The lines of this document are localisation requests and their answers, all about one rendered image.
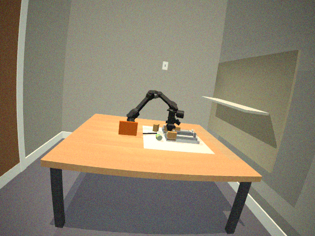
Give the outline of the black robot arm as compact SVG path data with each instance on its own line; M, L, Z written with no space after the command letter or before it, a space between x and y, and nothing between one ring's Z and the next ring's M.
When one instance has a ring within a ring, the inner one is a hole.
M155 95L155 94L157 95ZM161 98L168 106L169 109L169 117L177 117L177 118L184 118L184 111L178 110L177 103L174 101L171 101L169 98L167 98L161 91L156 90L149 90L146 94L146 97L139 103L139 105L132 109L127 115L126 115L126 121L135 122L135 119L140 115L140 110L147 104L148 101L152 100L153 98ZM176 113L176 114L175 114ZM175 118L174 124L180 125L180 122L178 119Z

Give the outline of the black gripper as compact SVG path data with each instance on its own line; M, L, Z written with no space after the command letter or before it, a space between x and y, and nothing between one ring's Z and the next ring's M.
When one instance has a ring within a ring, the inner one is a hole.
M168 116L168 120L166 121L167 131L172 131L172 129L176 128L176 126L173 123L174 120L175 120L175 117L169 117Z

